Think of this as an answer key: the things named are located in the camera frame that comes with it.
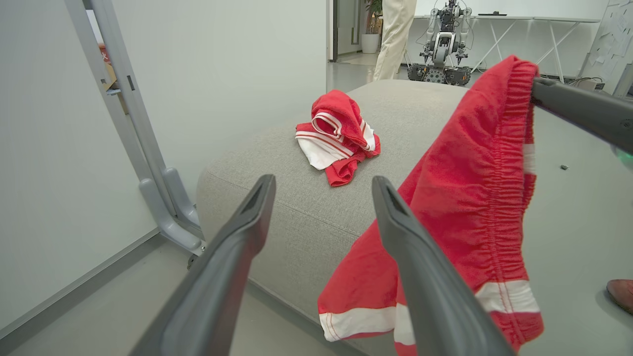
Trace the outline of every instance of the potted plant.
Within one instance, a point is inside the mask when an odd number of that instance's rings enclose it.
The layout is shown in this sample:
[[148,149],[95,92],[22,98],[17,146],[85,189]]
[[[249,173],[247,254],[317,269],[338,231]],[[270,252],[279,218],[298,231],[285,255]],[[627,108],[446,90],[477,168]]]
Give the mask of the potted plant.
[[382,13],[382,0],[365,0],[367,4],[367,29],[361,36],[360,44],[363,53],[376,53],[380,45],[378,16]]

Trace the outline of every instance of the red and white towel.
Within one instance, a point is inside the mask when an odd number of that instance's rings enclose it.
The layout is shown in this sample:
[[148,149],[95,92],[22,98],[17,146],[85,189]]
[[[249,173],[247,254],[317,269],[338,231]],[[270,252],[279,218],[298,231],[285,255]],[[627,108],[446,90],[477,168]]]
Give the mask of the red and white towel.
[[[523,264],[523,214],[534,190],[530,92],[537,66],[511,56],[469,90],[398,192],[515,350],[542,333]],[[354,243],[318,299],[329,341],[394,331],[416,355],[395,261],[376,222]]]
[[325,169],[331,186],[349,183],[358,163],[380,153],[380,140],[354,100],[333,90],[312,104],[312,121],[297,125],[295,138],[310,165]]

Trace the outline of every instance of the gray fabric cushion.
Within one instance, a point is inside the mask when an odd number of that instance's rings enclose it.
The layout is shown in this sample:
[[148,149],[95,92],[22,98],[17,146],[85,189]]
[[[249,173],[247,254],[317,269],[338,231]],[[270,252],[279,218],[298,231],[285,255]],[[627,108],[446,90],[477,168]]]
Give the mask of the gray fabric cushion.
[[[371,180],[384,175],[397,187],[426,152],[467,89],[381,80],[348,93],[380,136],[382,153],[359,164],[350,184],[332,188],[324,171],[308,164],[294,139],[310,108],[256,137],[205,169],[197,210],[206,239],[233,214],[262,174],[277,176],[277,197],[263,251],[250,278],[318,322],[317,298],[338,263],[375,218]],[[369,355],[395,355],[391,335],[350,343]]]

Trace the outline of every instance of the wheeled robot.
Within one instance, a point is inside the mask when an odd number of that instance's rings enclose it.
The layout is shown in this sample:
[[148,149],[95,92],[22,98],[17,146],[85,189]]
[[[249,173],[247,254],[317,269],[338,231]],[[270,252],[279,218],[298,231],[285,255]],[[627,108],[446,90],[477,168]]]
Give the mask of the wheeled robot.
[[[453,53],[457,58],[457,65],[462,58],[468,58],[466,40],[470,32],[470,8],[461,9],[456,0],[449,0],[442,10],[433,9],[427,29],[427,43],[420,56],[424,57],[424,64],[414,63],[409,67],[409,79],[422,82],[451,84],[465,86],[470,80],[470,68],[447,66],[446,60]],[[440,21],[440,31],[436,34],[436,21]],[[456,38],[455,28],[460,28],[459,39]]]

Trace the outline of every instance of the beige pants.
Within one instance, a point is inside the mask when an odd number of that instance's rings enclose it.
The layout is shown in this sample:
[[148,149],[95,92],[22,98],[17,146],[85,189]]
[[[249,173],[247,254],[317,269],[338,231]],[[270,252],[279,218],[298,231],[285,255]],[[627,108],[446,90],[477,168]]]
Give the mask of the beige pants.
[[394,79],[402,63],[406,40],[417,0],[383,0],[382,47],[376,61],[374,81]]

